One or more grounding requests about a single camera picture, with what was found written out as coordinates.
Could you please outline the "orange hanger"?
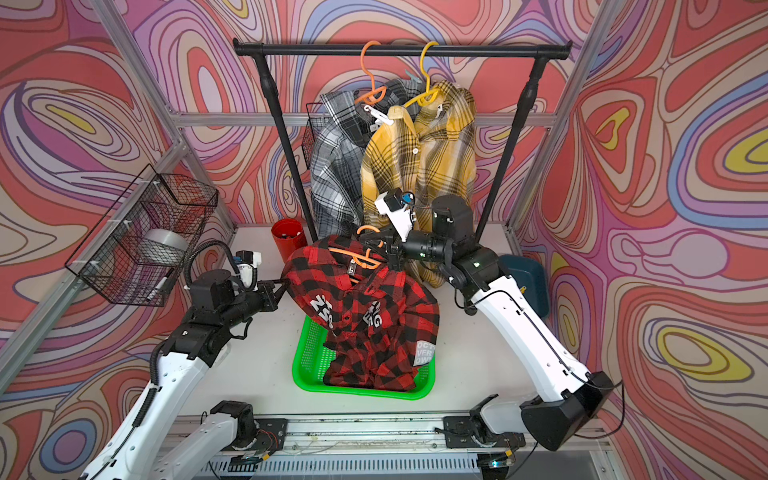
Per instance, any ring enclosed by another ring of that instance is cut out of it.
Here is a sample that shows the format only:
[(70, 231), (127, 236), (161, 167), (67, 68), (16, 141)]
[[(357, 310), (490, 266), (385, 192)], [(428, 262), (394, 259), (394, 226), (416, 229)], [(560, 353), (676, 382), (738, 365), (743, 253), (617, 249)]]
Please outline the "orange hanger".
[(381, 46), (381, 43), (377, 40), (368, 41), (361, 49), (359, 56), (360, 68), (370, 80), (370, 87), (367, 91), (360, 93), (355, 99), (356, 104), (376, 105), (381, 102), (387, 93), (387, 86), (378, 86), (374, 74), (366, 67), (365, 58), (368, 50), (373, 46)]
[(348, 268), (348, 276), (350, 282), (357, 284), (359, 280), (356, 278), (356, 269), (360, 267), (363, 270), (375, 270), (381, 266), (381, 262), (371, 257), (371, 249), (368, 248), (364, 254), (357, 254), (350, 250), (340, 249), (336, 247), (329, 247), (328, 251), (334, 254), (343, 255), (350, 258), (350, 267)]

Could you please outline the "red black plaid shirt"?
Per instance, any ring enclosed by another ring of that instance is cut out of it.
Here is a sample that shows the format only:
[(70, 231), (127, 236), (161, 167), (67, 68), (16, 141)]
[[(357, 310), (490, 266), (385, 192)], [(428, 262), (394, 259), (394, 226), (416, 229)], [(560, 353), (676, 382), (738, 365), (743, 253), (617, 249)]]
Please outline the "red black plaid shirt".
[(440, 311), (432, 293), (385, 260), (375, 270), (356, 269), (350, 258), (329, 247), (364, 254), (368, 248), (349, 237), (331, 235), (295, 251), (282, 277), (297, 306), (327, 331), (325, 346), (336, 352), (323, 382), (329, 386), (407, 392), (419, 369), (433, 359)]

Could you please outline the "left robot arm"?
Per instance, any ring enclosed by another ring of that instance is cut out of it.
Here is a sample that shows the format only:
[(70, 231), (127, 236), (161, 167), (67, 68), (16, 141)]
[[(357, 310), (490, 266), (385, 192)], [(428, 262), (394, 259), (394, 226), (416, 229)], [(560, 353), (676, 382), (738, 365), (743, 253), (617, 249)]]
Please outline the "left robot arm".
[(192, 479), (223, 449), (247, 448), (258, 427), (250, 404), (221, 401), (202, 425), (169, 453), (163, 442), (197, 385), (254, 315), (274, 312), (284, 280), (251, 280), (217, 269), (186, 279), (192, 300), (181, 324), (151, 353), (150, 380), (84, 479)]

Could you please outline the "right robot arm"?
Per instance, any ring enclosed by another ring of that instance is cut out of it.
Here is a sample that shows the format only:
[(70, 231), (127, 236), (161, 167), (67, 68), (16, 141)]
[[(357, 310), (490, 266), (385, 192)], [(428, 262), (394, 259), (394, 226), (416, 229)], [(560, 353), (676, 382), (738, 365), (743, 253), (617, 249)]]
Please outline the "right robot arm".
[(381, 251), (391, 267), (408, 261), (433, 263), (468, 315), (483, 314), (521, 361), (533, 382), (528, 399), (501, 401), (492, 394), (468, 413), (458, 432), (490, 448), (506, 433), (530, 434), (539, 446), (559, 450), (596, 417), (616, 384), (603, 371), (590, 371), (545, 325), (517, 282), (510, 256), (483, 246), (467, 202), (442, 195), (427, 208), (429, 231), (416, 223), (416, 198), (396, 188), (374, 201), (390, 224), (361, 235)]

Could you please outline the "yellow hanger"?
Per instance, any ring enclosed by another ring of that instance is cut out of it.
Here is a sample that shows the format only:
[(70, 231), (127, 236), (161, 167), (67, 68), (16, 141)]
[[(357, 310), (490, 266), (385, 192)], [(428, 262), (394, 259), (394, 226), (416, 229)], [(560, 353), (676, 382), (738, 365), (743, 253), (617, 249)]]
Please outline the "yellow hanger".
[(420, 107), (424, 107), (433, 103), (437, 99), (439, 90), (432, 86), (431, 76), (428, 73), (428, 70), (425, 68), (425, 58), (429, 49), (438, 45), (439, 43), (437, 41), (430, 41), (423, 47), (419, 57), (419, 69), (425, 80), (425, 91), (404, 103), (404, 108), (409, 108), (414, 104), (419, 105)]

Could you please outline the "red pen cup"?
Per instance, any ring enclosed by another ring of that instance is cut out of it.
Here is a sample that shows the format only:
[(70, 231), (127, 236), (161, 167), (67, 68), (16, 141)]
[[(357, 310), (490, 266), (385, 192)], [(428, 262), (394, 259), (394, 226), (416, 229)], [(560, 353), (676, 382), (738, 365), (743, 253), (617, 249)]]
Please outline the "red pen cup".
[(303, 224), (294, 218), (278, 220), (271, 227), (271, 235), (284, 262), (295, 251), (308, 245)]

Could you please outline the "green plastic basket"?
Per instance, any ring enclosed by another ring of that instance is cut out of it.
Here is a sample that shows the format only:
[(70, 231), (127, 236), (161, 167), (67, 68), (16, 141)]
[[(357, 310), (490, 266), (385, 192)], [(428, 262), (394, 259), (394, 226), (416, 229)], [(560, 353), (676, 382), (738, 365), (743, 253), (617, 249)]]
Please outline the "green plastic basket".
[(304, 391), (416, 401), (425, 398), (436, 383), (437, 362), (433, 359), (419, 369), (414, 379), (415, 388), (407, 392), (326, 385), (323, 377), (336, 358), (336, 352), (325, 347), (326, 338), (327, 331), (306, 316), (292, 363), (293, 381)]

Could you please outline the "yellow plaid shirt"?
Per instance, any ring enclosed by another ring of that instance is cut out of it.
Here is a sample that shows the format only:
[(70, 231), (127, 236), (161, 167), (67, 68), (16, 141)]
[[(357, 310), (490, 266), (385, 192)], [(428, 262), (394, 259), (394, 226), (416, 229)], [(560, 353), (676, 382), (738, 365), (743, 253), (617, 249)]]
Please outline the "yellow plaid shirt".
[(390, 224), (375, 200), (397, 188), (415, 196), (414, 227), (432, 230), (431, 204), (455, 195), (471, 207), (476, 179), (475, 116), (471, 92), (447, 81), (434, 86), (435, 100), (412, 115), (403, 106), (387, 112), (366, 147), (361, 165), (363, 223), (382, 229)]

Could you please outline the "grey tape roll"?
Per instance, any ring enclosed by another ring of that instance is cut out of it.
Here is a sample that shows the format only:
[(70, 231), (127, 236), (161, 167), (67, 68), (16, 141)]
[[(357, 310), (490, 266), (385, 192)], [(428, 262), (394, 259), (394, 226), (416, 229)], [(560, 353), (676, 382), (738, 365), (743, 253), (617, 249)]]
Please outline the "grey tape roll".
[(144, 234), (138, 255), (148, 264), (173, 267), (183, 262), (188, 247), (188, 241), (180, 234), (155, 228)]

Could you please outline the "grey plaid shirt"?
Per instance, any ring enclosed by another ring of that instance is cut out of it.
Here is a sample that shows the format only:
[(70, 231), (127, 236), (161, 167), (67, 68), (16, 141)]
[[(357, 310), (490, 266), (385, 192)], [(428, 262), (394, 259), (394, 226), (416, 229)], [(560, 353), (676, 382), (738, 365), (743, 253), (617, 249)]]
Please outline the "grey plaid shirt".
[(386, 217), (364, 218), (361, 164), (373, 136), (375, 118), (356, 99), (356, 90), (321, 96), (328, 114), (315, 134), (310, 159), (311, 200), (317, 237), (350, 236), (362, 225), (389, 224)]

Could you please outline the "dark teal tray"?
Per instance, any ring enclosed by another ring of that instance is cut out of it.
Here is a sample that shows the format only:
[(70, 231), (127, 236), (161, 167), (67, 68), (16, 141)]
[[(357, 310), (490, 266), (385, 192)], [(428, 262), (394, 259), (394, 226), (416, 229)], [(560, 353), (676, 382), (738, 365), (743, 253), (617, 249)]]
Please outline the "dark teal tray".
[(550, 315), (550, 300), (544, 267), (537, 261), (515, 255), (502, 255), (499, 258), (500, 270), (511, 275), (524, 298), (542, 319)]

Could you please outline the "black clothes rack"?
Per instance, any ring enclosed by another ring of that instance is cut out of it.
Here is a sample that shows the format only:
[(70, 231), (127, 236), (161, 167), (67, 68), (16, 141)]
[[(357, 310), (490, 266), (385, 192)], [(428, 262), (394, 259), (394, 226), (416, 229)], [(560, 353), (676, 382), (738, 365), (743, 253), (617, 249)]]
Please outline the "black clothes rack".
[(511, 123), (511, 129), (504, 150), (502, 152), (496, 174), (482, 210), (476, 229), (476, 238), (480, 239), (488, 224), (494, 204), (511, 163), (514, 150), (517, 146), (520, 134), (525, 127), (531, 109), (538, 98), (538, 88), (547, 64), (552, 60), (566, 60), (569, 58), (573, 43), (571, 41), (563, 45), (435, 45), (423, 49), (416, 45), (372, 45), (365, 47), (362, 44), (264, 44), (241, 42), (232, 40), (234, 53), (240, 57), (251, 58), (257, 68), (258, 78), (263, 96), (267, 102), (289, 171), (292, 176), (294, 189), (297, 193), (301, 211), (307, 224), (312, 240), (318, 239), (313, 214), (310, 211), (303, 183), (300, 178), (298, 165), (294, 155), (292, 142), (289, 138), (284, 114), (280, 104), (279, 92), (276, 81), (267, 63), (267, 57), (272, 56), (356, 56), (367, 53), (382, 57), (409, 57), (426, 53), (432, 57), (448, 58), (531, 58), (533, 60), (529, 78), (522, 89), (516, 112)]

